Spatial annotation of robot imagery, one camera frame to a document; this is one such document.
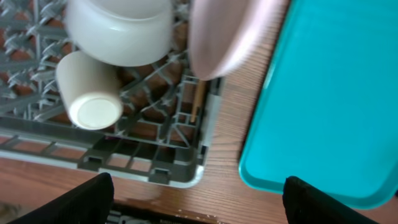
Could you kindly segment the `large white plate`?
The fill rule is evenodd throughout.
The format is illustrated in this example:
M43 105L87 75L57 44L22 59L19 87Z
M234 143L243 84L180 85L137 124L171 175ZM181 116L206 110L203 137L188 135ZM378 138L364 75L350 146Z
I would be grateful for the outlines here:
M224 77L244 64L276 29L290 1L194 0L188 54L194 76Z

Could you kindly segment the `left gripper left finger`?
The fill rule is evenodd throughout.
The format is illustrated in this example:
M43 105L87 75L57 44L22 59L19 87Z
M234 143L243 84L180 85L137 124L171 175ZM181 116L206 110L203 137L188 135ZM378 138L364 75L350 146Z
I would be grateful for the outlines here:
M113 201L113 181L105 172L10 224L104 224Z

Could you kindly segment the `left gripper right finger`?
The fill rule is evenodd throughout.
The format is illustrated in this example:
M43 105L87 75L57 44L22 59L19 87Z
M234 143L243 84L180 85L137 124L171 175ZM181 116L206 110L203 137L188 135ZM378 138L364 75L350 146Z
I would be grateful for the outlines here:
M282 202L289 224L377 224L295 176L286 178Z

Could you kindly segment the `white cup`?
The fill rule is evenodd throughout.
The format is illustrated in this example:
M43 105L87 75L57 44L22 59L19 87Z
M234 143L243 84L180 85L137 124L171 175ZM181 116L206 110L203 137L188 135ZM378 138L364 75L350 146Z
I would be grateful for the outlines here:
M108 128L122 116L119 80L112 65L75 51L59 61L55 78L67 115L79 128Z

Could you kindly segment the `grey bowl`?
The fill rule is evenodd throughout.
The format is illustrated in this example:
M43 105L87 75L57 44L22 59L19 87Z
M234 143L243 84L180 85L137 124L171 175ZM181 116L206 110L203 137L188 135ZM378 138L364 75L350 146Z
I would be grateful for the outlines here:
M65 29L89 56L138 67L170 52L173 9L170 0L68 0Z

